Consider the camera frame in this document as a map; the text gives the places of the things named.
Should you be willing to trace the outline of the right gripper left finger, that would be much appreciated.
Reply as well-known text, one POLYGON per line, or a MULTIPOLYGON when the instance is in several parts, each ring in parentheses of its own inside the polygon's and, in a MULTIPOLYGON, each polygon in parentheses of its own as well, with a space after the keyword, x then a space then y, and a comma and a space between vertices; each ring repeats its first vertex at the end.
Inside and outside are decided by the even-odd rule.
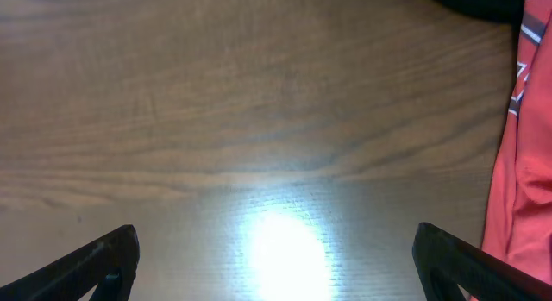
POLYGON ((1 288, 2 300, 127 301, 140 245, 135 227, 123 225, 49 265, 1 288))

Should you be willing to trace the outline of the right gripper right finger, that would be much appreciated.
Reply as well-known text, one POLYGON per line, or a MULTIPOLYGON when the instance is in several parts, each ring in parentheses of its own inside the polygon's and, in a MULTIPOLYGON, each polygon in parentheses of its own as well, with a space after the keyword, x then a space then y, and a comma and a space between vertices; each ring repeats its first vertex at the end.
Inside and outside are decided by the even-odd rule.
POLYGON ((431 223, 419 223, 412 257, 429 301, 550 300, 551 286, 431 223))

